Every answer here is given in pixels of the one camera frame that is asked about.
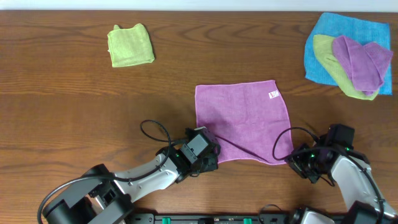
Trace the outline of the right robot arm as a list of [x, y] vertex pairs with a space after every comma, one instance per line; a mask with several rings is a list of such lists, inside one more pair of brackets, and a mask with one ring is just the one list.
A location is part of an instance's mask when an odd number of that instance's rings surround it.
[[397, 223], [397, 212], [379, 190], [364, 154], [347, 145], [304, 144], [284, 161], [313, 184], [327, 175], [339, 187], [347, 208], [341, 223]]

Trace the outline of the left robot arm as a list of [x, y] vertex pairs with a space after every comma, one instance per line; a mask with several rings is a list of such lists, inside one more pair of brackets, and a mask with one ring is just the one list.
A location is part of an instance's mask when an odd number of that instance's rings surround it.
[[134, 210], [134, 202], [188, 176], [218, 168], [220, 146], [183, 144], [160, 149], [153, 160], [139, 167], [110, 172], [104, 164], [52, 190], [40, 203], [42, 223], [121, 223]]

